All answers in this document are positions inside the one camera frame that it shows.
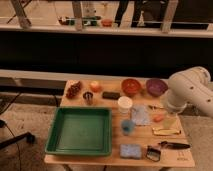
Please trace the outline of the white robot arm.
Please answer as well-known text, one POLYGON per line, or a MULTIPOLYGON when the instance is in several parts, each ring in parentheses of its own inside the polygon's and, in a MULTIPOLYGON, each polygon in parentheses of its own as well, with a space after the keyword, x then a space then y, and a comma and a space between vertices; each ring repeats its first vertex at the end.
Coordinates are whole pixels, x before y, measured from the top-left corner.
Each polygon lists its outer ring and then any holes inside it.
POLYGON ((204 67, 176 72, 168 79, 162 104, 169 113, 182 113, 191 103, 213 118, 213 91, 208 88, 211 75, 204 67))

